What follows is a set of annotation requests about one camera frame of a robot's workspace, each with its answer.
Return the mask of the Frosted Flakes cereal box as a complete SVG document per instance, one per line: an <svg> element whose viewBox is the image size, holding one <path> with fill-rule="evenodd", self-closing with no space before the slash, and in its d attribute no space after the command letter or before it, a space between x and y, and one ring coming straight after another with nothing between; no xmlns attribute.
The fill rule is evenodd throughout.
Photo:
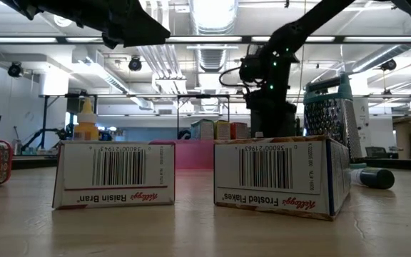
<svg viewBox="0 0 411 257"><path fill-rule="evenodd" d="M213 160L217 206L333 220L350 192L349 150L328 136L217 141Z"/></svg>

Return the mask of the small white-capped dropper bottle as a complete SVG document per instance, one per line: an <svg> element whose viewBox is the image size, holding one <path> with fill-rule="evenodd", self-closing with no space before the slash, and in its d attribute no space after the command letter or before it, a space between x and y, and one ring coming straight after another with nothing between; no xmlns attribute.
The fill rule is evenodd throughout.
<svg viewBox="0 0 411 257"><path fill-rule="evenodd" d="M383 168L356 168L350 172L353 184L386 190L395 184L394 174Z"/></svg>

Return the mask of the small yellow carton box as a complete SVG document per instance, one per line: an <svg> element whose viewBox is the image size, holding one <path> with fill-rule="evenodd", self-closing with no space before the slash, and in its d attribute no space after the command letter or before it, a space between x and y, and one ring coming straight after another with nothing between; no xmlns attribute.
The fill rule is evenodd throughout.
<svg viewBox="0 0 411 257"><path fill-rule="evenodd" d="M218 120L214 122L215 140L230 140L230 122Z"/></svg>

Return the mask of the black aluminium rig frame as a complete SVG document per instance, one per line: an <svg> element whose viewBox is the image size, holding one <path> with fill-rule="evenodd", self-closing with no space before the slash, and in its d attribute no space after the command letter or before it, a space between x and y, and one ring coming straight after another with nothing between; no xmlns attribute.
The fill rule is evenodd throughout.
<svg viewBox="0 0 411 257"><path fill-rule="evenodd" d="M249 46L251 44L263 44L269 38L267 36L173 36L166 40L168 46L181 45L185 49L191 51L196 50L236 50L241 46ZM102 46L103 39L100 37L92 36L0 36L0 45L74 45L74 46ZM390 52L396 48L403 46L411 47L411 36L309 36L305 42L306 46L317 45L326 47L327 45L391 45L390 49L380 52L376 57L371 59L363 59L358 61L357 67L352 68L353 74L365 75L370 72L371 69L376 69L374 65L378 66L384 62L388 62ZM177 96L183 98L193 97L193 93L188 93L187 90L180 90L177 84L185 81L184 76L179 72L175 72L174 75L156 79L155 82L166 83L169 93L161 93L157 90L152 90L151 93L141 93L139 90L130 89L127 83L123 83L116 75L113 75L110 71L107 71L102 65L98 65L98 72L101 73L102 79L106 81L110 86L119 90L117 94L103 95L104 98L132 98L134 101L137 99L175 99ZM358 98L374 98L382 99L384 101L390 101L395 99L397 101L402 99L411 99L411 63L401 66L389 73L392 76L395 75L407 75L409 79L402 81L398 84L392 84L387 90L391 90L391 93L358 93Z"/></svg>

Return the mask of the small green carton box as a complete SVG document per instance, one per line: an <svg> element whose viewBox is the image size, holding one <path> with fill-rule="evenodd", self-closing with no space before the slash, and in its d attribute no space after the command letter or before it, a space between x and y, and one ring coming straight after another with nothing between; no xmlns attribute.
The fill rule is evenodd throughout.
<svg viewBox="0 0 411 257"><path fill-rule="evenodd" d="M201 119L191 124L191 138L200 140L214 139L214 123L208 119Z"/></svg>

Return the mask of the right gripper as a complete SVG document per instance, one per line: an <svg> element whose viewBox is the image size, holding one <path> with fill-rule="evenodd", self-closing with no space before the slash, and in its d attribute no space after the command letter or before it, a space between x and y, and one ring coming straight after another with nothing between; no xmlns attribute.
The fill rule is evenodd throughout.
<svg viewBox="0 0 411 257"><path fill-rule="evenodd" d="M298 63L298 58L290 49L266 50L263 46L259 53L262 81L255 85L257 91L248 95L248 99L262 99L284 104L292 64ZM290 137L295 135L295 107L285 106L281 109L269 109L257 112L257 132L262 132L266 138Z"/></svg>

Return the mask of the pink plastic tray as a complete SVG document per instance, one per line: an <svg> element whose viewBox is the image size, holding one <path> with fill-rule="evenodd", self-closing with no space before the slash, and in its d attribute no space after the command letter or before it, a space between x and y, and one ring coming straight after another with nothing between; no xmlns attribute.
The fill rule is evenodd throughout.
<svg viewBox="0 0 411 257"><path fill-rule="evenodd" d="M212 170L213 140L155 140L153 143L174 143L178 170Z"/></svg>

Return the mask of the yellow squeeze bottle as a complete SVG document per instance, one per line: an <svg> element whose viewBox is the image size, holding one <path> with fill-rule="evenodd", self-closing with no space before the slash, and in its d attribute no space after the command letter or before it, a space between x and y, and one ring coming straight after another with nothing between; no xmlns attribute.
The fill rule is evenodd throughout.
<svg viewBox="0 0 411 257"><path fill-rule="evenodd" d="M96 126L97 115L93 112L90 98L85 98L82 109L77 113L77 125L74 126L74 141L97 141L99 140L98 127Z"/></svg>

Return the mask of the Raisin Bran cereal box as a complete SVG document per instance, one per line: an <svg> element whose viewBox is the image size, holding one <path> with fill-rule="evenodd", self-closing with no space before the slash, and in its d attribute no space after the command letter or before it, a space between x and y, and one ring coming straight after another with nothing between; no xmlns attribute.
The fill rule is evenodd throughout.
<svg viewBox="0 0 411 257"><path fill-rule="evenodd" d="M52 208L173 205L176 145L172 141L64 141Z"/></svg>

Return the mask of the silver ventilation duct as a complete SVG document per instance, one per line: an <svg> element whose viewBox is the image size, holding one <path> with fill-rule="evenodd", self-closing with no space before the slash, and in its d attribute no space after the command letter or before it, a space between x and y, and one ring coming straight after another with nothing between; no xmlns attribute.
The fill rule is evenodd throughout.
<svg viewBox="0 0 411 257"><path fill-rule="evenodd" d="M234 32L238 0L188 0L195 35L226 36ZM225 66L227 45L199 45L196 61L204 72L218 73Z"/></svg>

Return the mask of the black background frame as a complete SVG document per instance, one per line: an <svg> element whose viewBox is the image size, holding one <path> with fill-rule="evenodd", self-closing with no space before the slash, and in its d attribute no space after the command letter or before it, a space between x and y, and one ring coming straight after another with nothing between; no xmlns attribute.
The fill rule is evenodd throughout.
<svg viewBox="0 0 411 257"><path fill-rule="evenodd" d="M98 100L99 99L111 99L111 98L123 98L133 99L133 102L141 101L142 99L175 99L177 103L177 131L179 131L179 110L180 100L187 99L211 99L211 98L225 98L227 100L227 108L230 106L229 94L64 94L64 95L40 95L44 98L44 112L42 128L46 129L47 110L51 104L53 104L58 98L67 99L79 99L84 97L93 98L93 112L98 115Z"/></svg>

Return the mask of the small red cereal box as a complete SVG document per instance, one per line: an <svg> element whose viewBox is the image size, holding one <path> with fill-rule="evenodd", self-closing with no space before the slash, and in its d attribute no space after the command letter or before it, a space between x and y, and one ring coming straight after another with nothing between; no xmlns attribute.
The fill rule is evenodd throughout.
<svg viewBox="0 0 411 257"><path fill-rule="evenodd" d="M247 123L241 123L241 122L230 123L230 138L232 140L248 138Z"/></svg>

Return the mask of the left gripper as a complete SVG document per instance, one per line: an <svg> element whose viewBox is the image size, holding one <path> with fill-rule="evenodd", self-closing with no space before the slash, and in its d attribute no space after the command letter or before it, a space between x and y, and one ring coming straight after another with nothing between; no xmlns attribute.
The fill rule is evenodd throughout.
<svg viewBox="0 0 411 257"><path fill-rule="evenodd" d="M48 11L83 28L101 32L104 44L151 46L165 44L171 33L149 16L139 0L49 0Z"/></svg>

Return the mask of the steel box grater teal trim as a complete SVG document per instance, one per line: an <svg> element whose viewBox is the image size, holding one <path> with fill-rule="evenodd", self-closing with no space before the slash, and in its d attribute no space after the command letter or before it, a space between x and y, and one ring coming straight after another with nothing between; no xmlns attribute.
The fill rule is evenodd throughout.
<svg viewBox="0 0 411 257"><path fill-rule="evenodd" d="M352 169L365 168L347 74L306 85L304 127L308 136L325 135L345 146Z"/></svg>

